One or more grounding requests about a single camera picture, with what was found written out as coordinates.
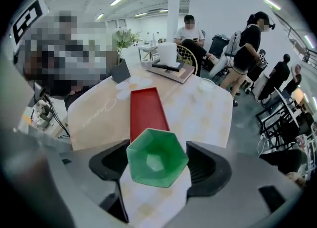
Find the white artificial flowers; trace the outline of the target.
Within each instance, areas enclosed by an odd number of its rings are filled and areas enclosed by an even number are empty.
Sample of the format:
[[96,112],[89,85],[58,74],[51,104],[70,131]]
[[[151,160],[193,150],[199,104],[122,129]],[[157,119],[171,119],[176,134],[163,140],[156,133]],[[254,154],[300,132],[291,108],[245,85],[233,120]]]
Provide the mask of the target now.
[[120,27],[116,29],[112,34],[112,38],[119,58],[122,58],[123,49],[127,49],[140,41],[139,33],[132,33],[131,29],[128,29],[127,27]]

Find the small white bowl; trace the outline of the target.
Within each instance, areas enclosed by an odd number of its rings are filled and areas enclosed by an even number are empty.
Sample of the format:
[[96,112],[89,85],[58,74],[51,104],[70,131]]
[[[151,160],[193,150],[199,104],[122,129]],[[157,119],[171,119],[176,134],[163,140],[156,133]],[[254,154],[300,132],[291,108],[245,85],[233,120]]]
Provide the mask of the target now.
[[199,83],[199,88],[203,92],[210,92],[211,90],[214,89],[214,87],[215,87],[215,84],[210,79],[202,78]]

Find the red tray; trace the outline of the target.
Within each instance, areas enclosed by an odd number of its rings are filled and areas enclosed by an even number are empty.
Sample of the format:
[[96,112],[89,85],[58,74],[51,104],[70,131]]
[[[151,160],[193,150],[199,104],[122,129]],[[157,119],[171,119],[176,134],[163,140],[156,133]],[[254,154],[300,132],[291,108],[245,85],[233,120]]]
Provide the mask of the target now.
[[130,94],[130,141],[147,128],[170,130],[156,87],[134,90]]

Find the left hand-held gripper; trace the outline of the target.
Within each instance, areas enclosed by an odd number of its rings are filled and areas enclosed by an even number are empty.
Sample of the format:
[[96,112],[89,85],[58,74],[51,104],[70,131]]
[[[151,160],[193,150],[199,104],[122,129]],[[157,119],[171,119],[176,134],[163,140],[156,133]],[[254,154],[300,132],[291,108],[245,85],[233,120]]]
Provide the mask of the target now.
[[26,31],[49,12],[50,10],[44,0],[34,0],[25,8],[11,26],[10,34],[14,49],[19,47]]

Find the table with checked tablecloth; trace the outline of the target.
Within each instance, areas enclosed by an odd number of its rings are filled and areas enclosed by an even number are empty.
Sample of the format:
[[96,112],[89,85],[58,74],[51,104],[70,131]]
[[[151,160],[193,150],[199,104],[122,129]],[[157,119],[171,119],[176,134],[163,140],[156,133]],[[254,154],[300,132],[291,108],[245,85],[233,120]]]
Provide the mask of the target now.
[[[199,89],[200,77],[190,76],[184,84],[146,71],[137,63],[129,67],[131,76],[152,79],[171,132],[182,147],[197,141],[226,147],[231,127],[232,97],[214,87],[210,94]],[[116,98],[117,83],[107,78],[85,92],[68,108],[68,130],[75,150],[109,144],[130,136],[130,97]],[[184,169],[169,188],[136,183],[125,170],[120,179],[129,223],[134,228],[161,228],[186,203],[191,186],[190,172]]]

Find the black metal table frame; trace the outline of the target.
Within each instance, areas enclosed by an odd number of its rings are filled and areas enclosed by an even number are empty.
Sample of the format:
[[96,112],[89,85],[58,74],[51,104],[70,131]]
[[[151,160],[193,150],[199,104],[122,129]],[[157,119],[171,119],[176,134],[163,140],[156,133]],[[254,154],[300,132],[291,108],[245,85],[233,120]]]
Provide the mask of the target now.
[[260,139],[271,151],[287,150],[304,134],[304,125],[298,123],[298,116],[290,109],[282,94],[277,89],[274,92],[280,100],[256,114],[260,123]]

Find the black bin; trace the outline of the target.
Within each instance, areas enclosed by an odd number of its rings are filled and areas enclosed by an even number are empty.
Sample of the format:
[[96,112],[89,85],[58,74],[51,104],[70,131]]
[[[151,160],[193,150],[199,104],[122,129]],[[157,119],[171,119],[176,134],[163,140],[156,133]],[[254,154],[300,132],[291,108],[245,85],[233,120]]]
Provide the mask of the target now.
[[223,52],[223,48],[228,45],[229,41],[229,38],[221,35],[213,36],[209,53],[214,55],[216,58],[220,58]]

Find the white cylindrical container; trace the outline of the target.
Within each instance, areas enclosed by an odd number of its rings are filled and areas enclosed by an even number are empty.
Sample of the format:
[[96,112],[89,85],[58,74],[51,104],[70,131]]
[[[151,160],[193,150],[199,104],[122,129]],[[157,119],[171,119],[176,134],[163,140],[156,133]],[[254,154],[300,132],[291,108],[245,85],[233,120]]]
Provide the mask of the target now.
[[174,66],[177,58],[177,44],[164,42],[158,44],[157,51],[161,64],[166,66]]

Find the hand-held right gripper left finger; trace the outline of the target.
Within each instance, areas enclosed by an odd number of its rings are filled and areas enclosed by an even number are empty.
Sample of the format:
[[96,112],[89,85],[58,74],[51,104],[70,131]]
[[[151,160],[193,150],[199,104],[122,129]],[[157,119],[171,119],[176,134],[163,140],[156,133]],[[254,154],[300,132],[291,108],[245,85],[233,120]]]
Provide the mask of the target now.
[[126,149],[130,140],[124,140],[98,154],[89,160],[89,168],[105,181],[119,181],[128,165]]

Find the black rectangular tray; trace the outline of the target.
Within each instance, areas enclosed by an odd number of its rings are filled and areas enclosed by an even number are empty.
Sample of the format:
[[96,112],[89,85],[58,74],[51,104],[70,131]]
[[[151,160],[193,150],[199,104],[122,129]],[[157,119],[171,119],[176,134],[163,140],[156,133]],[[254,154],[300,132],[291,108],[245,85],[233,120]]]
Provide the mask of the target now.
[[161,69],[165,69],[165,70],[169,70],[169,71],[175,71],[175,72],[179,72],[180,69],[183,67],[184,62],[181,61],[176,61],[176,64],[174,66],[168,66],[165,64],[162,64],[160,62],[160,60],[156,60],[155,62],[152,63],[152,67],[156,67],[156,68],[161,68]]

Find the white metal table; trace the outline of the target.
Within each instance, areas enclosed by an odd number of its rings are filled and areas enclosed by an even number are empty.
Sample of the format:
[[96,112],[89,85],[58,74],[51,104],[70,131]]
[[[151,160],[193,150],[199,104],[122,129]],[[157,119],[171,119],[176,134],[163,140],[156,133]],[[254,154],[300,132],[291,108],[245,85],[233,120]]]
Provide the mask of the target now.
[[154,45],[143,45],[138,47],[139,60],[146,58],[149,56],[150,60],[155,60],[157,53],[157,46]]

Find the black square vase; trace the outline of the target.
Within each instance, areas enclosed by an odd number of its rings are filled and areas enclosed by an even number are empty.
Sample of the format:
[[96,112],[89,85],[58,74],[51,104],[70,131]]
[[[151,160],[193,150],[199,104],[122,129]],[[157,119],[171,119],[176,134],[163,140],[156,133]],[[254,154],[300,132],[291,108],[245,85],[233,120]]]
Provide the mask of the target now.
[[111,76],[113,81],[116,82],[117,84],[131,77],[131,74],[127,67],[125,59],[120,59],[120,63],[112,67]]

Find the green hexagonal cup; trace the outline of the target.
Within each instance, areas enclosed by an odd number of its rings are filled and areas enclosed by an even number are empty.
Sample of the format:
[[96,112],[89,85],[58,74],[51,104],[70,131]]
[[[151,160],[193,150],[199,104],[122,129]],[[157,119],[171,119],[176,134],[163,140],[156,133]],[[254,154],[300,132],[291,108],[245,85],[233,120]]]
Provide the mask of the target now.
[[145,129],[126,149],[131,178],[143,185],[169,188],[189,158],[170,131]]

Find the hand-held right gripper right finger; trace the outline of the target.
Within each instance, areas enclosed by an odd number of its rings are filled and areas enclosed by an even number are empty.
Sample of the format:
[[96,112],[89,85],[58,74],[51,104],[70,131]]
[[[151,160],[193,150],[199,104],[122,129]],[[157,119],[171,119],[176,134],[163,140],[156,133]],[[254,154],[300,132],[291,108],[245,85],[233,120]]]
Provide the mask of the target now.
[[187,197],[213,196],[230,181],[232,169],[224,157],[192,141],[186,142],[186,154],[191,179]]

